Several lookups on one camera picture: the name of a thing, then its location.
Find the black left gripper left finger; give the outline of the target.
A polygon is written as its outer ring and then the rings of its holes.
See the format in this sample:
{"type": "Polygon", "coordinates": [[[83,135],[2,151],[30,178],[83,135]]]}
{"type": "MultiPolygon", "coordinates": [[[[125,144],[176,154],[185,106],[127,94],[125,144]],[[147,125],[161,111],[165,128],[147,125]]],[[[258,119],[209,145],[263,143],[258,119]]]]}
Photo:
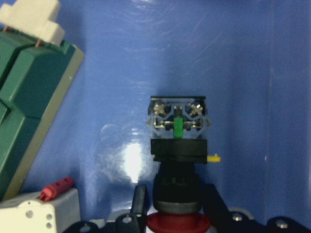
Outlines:
{"type": "Polygon", "coordinates": [[[148,212],[146,185],[137,185],[134,190],[131,209],[115,220],[116,233],[145,233],[148,212]]]}

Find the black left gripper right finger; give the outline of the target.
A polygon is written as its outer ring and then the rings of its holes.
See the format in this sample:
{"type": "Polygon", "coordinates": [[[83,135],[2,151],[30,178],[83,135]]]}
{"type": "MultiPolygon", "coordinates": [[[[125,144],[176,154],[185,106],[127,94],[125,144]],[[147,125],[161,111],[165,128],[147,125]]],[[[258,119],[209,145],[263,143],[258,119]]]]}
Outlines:
{"type": "Polygon", "coordinates": [[[215,185],[203,187],[203,213],[209,219],[212,233],[254,233],[253,222],[241,212],[228,209],[215,185]]]}

